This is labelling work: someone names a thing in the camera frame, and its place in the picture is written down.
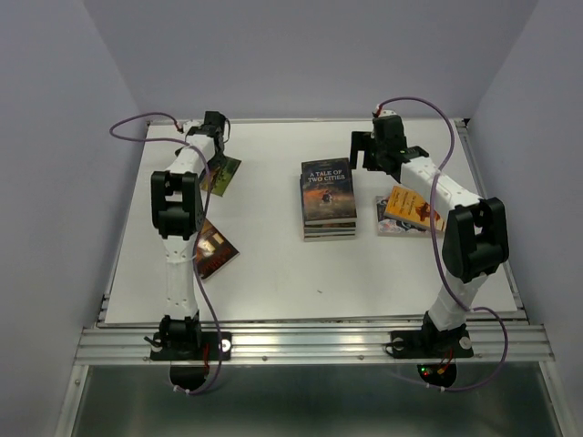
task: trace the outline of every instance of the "small book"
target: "small book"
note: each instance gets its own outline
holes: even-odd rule
[[[343,239],[355,239],[354,234],[341,235],[304,235],[304,241],[340,241]]]
[[[354,234],[356,223],[329,223],[327,225],[306,225],[303,227],[304,235],[331,235]]]
[[[429,229],[429,204],[415,191],[395,186],[384,211],[388,219],[411,223],[421,229]],[[435,213],[435,229],[443,231],[445,222]]]
[[[220,165],[210,171],[210,184],[212,194],[222,197],[225,194],[225,190],[229,186],[231,180],[235,176],[235,173],[239,169],[240,161],[235,158],[225,157]],[[207,178],[203,176],[200,181],[200,189],[208,190]]]
[[[302,162],[302,206],[304,226],[356,221],[348,158]]]
[[[384,216],[384,211],[386,210],[386,205],[388,203],[388,198],[385,196],[377,196],[374,198],[374,203],[376,205],[376,218],[377,218],[377,234],[381,236],[395,236],[395,235],[428,235],[429,232],[426,229],[418,228],[410,223],[405,223],[401,220],[395,220],[394,218],[386,218]]]
[[[239,255],[239,251],[205,220],[197,245],[196,263],[201,279],[208,279]]]

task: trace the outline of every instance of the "white tabletop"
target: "white tabletop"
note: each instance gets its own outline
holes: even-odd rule
[[[443,121],[404,122],[408,144],[422,146],[439,162],[448,147]],[[225,196],[211,197],[209,212],[240,252],[206,283],[221,320],[419,315],[433,304],[440,281],[430,239],[376,235],[374,197],[388,195],[394,184],[385,174],[353,172],[356,239],[302,240],[302,161],[347,157],[351,132],[371,127],[370,121],[233,125],[226,153],[242,164]],[[179,136],[173,127],[153,126],[148,137]],[[455,146],[445,172],[476,191],[459,139]],[[165,260],[151,222],[149,178],[172,162],[176,148],[171,143],[144,148],[106,323],[156,323],[164,314]],[[210,320],[196,293],[201,319]],[[517,309],[502,268],[480,290],[475,305]]]

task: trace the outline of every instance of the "black plastic part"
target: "black plastic part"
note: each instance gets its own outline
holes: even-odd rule
[[[181,389],[195,391],[202,387],[209,375],[204,366],[170,366],[170,382]]]
[[[450,363],[449,366],[447,366],[447,369],[439,374],[437,371],[441,367],[445,367],[445,365],[419,364],[417,365],[417,371],[419,372],[421,379],[431,385],[436,385],[438,387],[451,387],[454,385],[455,379],[457,378],[457,366]]]
[[[463,337],[470,338],[465,324],[454,330],[437,330],[429,314],[425,313],[420,330],[393,330],[389,352],[393,358],[403,360],[443,358],[453,351],[456,358],[472,358],[474,350],[463,349],[459,341]]]
[[[383,171],[401,182],[401,166],[411,159],[428,157],[421,147],[407,147],[403,121],[399,116],[373,119],[374,134],[353,132],[350,151],[351,168],[356,168],[358,152],[364,152],[363,168]]]
[[[199,178],[194,173],[172,175],[155,171],[151,177],[152,223],[160,236],[189,239],[202,228],[204,221]],[[166,200],[167,196],[182,193],[182,201]]]
[[[194,319],[173,320],[170,316],[164,319],[158,327],[158,340],[164,349],[174,351],[191,351],[200,348],[201,329],[199,314]]]
[[[479,234],[475,227],[481,228]],[[498,198],[481,199],[449,211],[442,255],[449,272],[464,283],[496,272],[508,259],[504,204]]]
[[[205,135],[207,137],[213,138],[215,144],[215,156],[211,161],[221,159],[224,157],[225,152],[224,133],[226,122],[227,118],[220,112],[206,111],[204,113],[204,120],[202,125],[191,127],[186,136],[190,137],[192,135]]]
[[[154,334],[154,341],[158,340],[159,333]],[[230,332],[220,332],[224,340],[232,343],[232,334]],[[219,359],[219,338],[215,331],[203,331],[200,333],[200,346],[197,349],[167,349],[164,348],[160,352],[151,351],[149,358],[152,361],[203,361],[205,345],[209,344],[209,361],[217,361]],[[230,360],[230,350],[222,353],[222,360]]]
[[[373,129],[374,140],[380,149],[393,151],[407,149],[403,120],[399,116],[375,117]]]

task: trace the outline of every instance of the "gray wall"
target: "gray wall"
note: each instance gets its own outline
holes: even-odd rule
[[[511,264],[545,323],[583,430],[583,3],[541,0],[470,123],[488,193],[506,202]]]
[[[137,170],[140,147],[107,129],[137,109],[76,0],[4,1],[0,58],[0,435],[37,437],[55,430]]]
[[[368,117],[380,99],[412,94],[470,117],[536,0],[85,4],[142,110]]]

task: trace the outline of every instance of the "book cover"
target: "book cover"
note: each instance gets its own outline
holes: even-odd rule
[[[212,186],[212,190],[210,192],[222,197],[225,194],[225,191],[231,180],[235,176],[235,173],[239,169],[239,165],[240,160],[231,157],[225,157],[220,166],[212,169],[210,171],[210,183]],[[200,189],[207,191],[208,184],[206,177],[202,178],[200,182]]]
[[[429,204],[411,189],[393,187],[384,216],[414,224],[422,229],[429,229]],[[443,231],[444,228],[445,222],[439,214],[435,213],[435,229]]]
[[[385,196],[377,196],[374,198],[378,235],[429,235],[429,232],[426,229],[418,228],[415,225],[405,223],[401,220],[395,220],[394,218],[386,218],[384,216],[384,211],[386,210],[388,200],[389,199]]]
[[[356,221],[348,158],[302,162],[304,225]]]
[[[229,261],[239,255],[239,251],[225,237],[205,220],[200,231],[195,260],[201,279],[208,279]]]

